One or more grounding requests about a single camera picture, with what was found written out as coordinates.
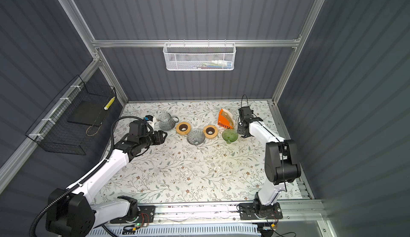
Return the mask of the grey glass dripper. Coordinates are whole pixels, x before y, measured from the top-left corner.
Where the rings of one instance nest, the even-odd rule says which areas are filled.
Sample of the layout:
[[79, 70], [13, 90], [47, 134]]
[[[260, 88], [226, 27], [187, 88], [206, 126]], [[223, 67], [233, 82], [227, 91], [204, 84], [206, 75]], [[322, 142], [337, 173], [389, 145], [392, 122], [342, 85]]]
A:
[[198, 146], [205, 141], [206, 137], [201, 129], [193, 129], [187, 134], [186, 139], [189, 144]]

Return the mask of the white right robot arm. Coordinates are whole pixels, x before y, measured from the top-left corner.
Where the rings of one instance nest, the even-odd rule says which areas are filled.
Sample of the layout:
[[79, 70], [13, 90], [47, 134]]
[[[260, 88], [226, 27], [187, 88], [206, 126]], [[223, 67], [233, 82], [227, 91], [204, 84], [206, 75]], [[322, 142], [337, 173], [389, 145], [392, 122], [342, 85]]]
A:
[[257, 192], [256, 200], [260, 206], [271, 206], [281, 192], [287, 191], [286, 184], [302, 174], [297, 145], [292, 139], [274, 134], [249, 106], [240, 107], [238, 112], [237, 133], [242, 138], [255, 137], [265, 146], [264, 171], [267, 180]]

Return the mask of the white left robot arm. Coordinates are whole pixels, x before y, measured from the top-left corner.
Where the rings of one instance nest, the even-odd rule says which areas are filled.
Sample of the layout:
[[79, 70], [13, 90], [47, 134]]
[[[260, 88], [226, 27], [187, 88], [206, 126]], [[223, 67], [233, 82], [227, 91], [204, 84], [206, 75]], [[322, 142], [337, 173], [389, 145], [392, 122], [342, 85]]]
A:
[[117, 143], [111, 142], [107, 157], [66, 189], [55, 189], [47, 207], [39, 214], [45, 216], [47, 231], [62, 237], [85, 237], [95, 227], [113, 219], [135, 222], [143, 219], [138, 201], [119, 196], [111, 202], [93, 205], [96, 194], [133, 159], [156, 145], [161, 145], [167, 133], [154, 130], [152, 119], [133, 117], [129, 132]]

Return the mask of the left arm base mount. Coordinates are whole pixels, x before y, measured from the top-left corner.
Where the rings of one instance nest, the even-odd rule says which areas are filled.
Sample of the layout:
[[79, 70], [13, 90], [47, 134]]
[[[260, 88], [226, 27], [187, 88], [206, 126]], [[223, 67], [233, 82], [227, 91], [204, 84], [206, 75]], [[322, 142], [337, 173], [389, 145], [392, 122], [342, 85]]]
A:
[[138, 201], [132, 197], [128, 196], [118, 196], [118, 199], [121, 201], [128, 201], [130, 207], [125, 216], [112, 219], [111, 224], [120, 224], [120, 223], [141, 223], [149, 224], [154, 220], [155, 206], [141, 206], [138, 204]]

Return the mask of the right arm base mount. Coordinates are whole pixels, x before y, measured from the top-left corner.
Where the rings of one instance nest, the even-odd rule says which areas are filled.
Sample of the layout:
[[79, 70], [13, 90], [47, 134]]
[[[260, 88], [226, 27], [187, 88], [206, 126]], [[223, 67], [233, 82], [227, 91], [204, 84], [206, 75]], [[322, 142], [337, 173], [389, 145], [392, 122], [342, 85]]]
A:
[[283, 219], [282, 210], [278, 202], [272, 205], [261, 205], [258, 200], [253, 203], [240, 203], [237, 205], [237, 211], [241, 220], [279, 220]]

